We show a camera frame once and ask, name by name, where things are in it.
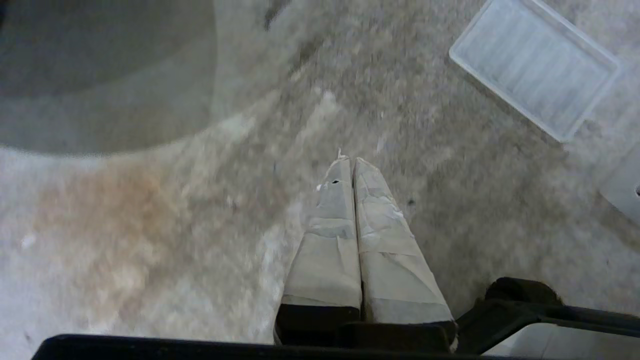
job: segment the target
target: wheel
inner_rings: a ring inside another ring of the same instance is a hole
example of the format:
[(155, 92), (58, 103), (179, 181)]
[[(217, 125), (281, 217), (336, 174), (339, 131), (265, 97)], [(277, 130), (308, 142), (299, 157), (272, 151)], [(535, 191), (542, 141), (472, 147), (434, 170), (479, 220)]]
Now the wheel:
[(501, 277), (489, 286), (484, 294), (485, 300), (501, 299), (533, 302), (544, 305), (563, 305), (556, 292), (539, 281)]

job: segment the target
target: rust stain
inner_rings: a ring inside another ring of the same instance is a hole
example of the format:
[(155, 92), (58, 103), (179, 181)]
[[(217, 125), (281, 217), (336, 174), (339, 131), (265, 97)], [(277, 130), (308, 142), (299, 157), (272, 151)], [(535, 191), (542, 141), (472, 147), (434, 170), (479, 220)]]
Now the rust stain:
[(177, 239), (173, 204), (142, 165), (74, 169), (38, 197), (33, 230), (69, 287), (61, 301), (90, 329), (110, 328)]

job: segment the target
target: white plastic tray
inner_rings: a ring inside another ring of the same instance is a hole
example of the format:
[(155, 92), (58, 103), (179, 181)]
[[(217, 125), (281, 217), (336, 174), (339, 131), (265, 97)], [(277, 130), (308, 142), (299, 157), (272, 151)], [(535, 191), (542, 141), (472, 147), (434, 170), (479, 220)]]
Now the white plastic tray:
[(449, 56), (560, 142), (620, 71), (612, 54), (538, 0), (487, 1)]

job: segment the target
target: dusty floor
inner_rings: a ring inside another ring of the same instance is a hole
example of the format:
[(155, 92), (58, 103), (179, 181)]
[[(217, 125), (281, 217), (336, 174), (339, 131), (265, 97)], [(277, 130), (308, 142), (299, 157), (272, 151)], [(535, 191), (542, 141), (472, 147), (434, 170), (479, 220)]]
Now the dusty floor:
[[(640, 140), (640, 6), (551, 3), (625, 64), (562, 145), (448, 60), (482, 1), (275, 3), (213, 2), (216, 68), (194, 90), (205, 115), (178, 100), (145, 111), (182, 94), (170, 82), (114, 95), (153, 71), (188, 73), (182, 60), (0, 94), (3, 133), (23, 134), (0, 149), (1, 358), (61, 332), (271, 341), (305, 207), (339, 147), (380, 167), (455, 316), (503, 275), (640, 315), (640, 229), (597, 192)], [(60, 104), (56, 124), (107, 98), (119, 112), (90, 122), (140, 121), (148, 142), (126, 126), (119, 143), (25, 132)], [(166, 113), (196, 120), (150, 135)]]

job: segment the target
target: concrete floor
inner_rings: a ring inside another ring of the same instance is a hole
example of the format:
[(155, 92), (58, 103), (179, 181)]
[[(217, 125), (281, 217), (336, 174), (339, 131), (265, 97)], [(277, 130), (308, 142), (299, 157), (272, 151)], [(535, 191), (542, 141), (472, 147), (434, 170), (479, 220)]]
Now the concrete floor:
[[(504, 275), (640, 315), (640, 229), (597, 192), (640, 140), (640, 6), (550, 2), (625, 64), (563, 145), (448, 60), (482, 3), (202, 3), (215, 27), (185, 35), (182, 60), (161, 47), (117, 76), (9, 82), (0, 133), (22, 137), (0, 139), (0, 357), (62, 332), (270, 342), (339, 147), (380, 167), (454, 316)], [(215, 66), (193, 92), (158, 76), (202, 53)]]

